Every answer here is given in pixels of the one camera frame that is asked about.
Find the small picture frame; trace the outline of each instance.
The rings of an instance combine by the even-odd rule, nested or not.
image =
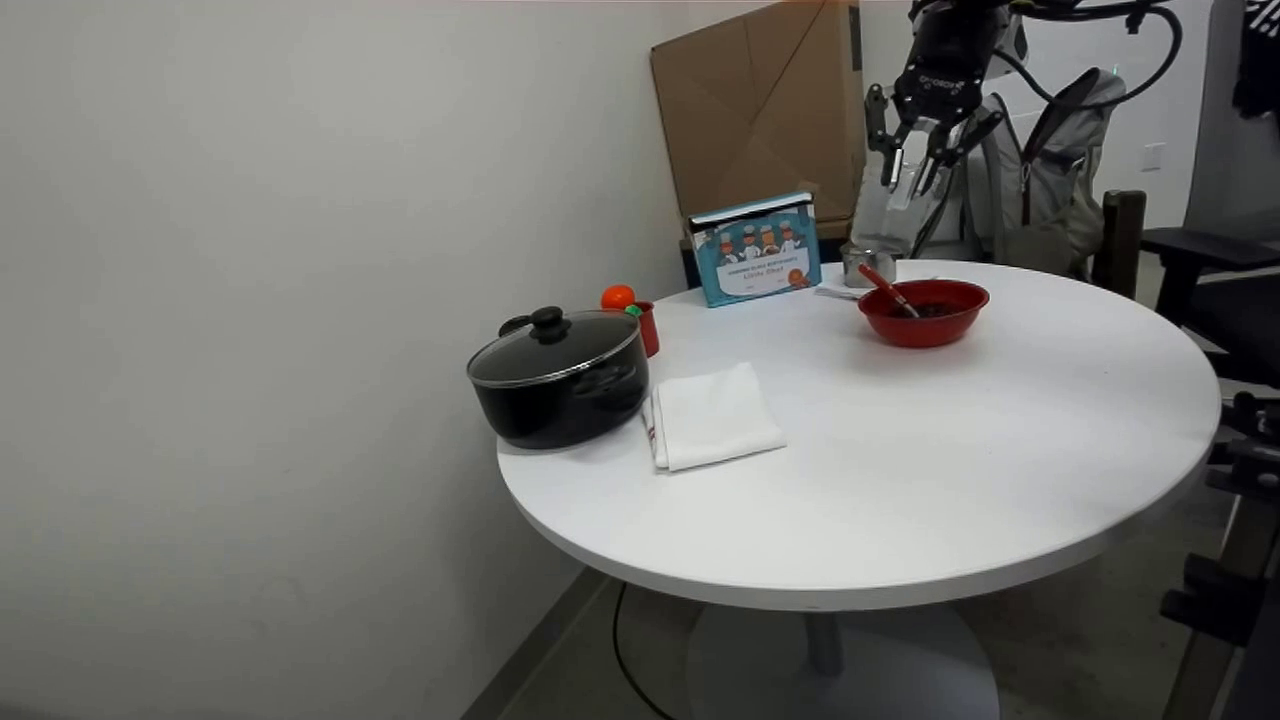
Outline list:
[[[818,283],[813,190],[702,212],[689,232],[711,309]]]

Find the black pot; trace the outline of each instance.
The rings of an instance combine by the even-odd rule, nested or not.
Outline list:
[[[646,392],[640,323],[538,309],[469,359],[488,423],[518,446],[563,446],[627,423]]]

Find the white wall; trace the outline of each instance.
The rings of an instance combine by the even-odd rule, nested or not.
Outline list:
[[[445,720],[570,578],[464,359],[678,278],[678,5],[0,0],[0,716]]]
[[[1144,188],[1147,225],[1184,225],[1202,97],[1207,0],[1169,0],[1169,6],[1184,20],[1184,57],[1164,83],[1117,111],[1095,178],[1095,190]],[[1150,20],[1137,39],[1123,30],[1123,22],[1028,22],[1028,39],[1028,67],[1046,88],[1064,88],[1083,67],[1107,67],[1127,83],[1139,83],[1169,49],[1159,20]],[[863,0],[867,81],[891,83],[908,58],[908,49],[911,22],[902,0]],[[989,88],[1011,103],[1014,129],[1028,135],[1042,103],[1014,74],[991,81]]]

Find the white napkin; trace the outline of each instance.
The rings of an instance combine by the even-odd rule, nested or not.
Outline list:
[[[642,406],[653,458],[661,473],[689,473],[782,446],[782,431],[764,406],[751,363],[709,376],[656,379]]]

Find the cardboard box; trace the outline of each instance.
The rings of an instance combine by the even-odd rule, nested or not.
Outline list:
[[[846,234],[863,166],[851,0],[782,0],[653,49],[678,215],[813,190]]]

